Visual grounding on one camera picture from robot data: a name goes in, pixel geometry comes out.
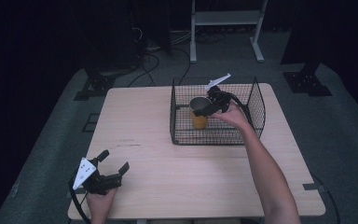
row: metal mesh basket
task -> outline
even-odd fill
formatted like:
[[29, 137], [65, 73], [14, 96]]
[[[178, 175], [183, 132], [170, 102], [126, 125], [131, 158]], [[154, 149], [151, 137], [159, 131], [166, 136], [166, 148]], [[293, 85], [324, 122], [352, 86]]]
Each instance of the metal mesh basket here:
[[[243, 145], [240, 133], [219, 119], [208, 119], [205, 129], [195, 129], [190, 117], [189, 102], [197, 96], [207, 96], [206, 77], [175, 78], [172, 81], [170, 132], [176, 145]], [[248, 110], [247, 119], [258, 137], [264, 129], [266, 109], [255, 77], [231, 77], [217, 85], [231, 92]]]

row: cup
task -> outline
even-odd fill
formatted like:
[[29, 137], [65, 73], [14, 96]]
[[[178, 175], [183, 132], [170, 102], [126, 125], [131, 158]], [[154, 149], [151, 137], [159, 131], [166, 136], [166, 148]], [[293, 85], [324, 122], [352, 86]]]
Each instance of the cup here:
[[190, 116], [191, 121], [193, 123], [194, 128], [196, 129], [205, 129], [208, 123], [208, 119], [204, 116], [196, 116], [194, 114], [194, 110], [199, 110], [205, 108], [207, 105], [210, 105], [212, 102], [203, 96], [198, 96], [191, 99], [189, 107], [190, 107]]

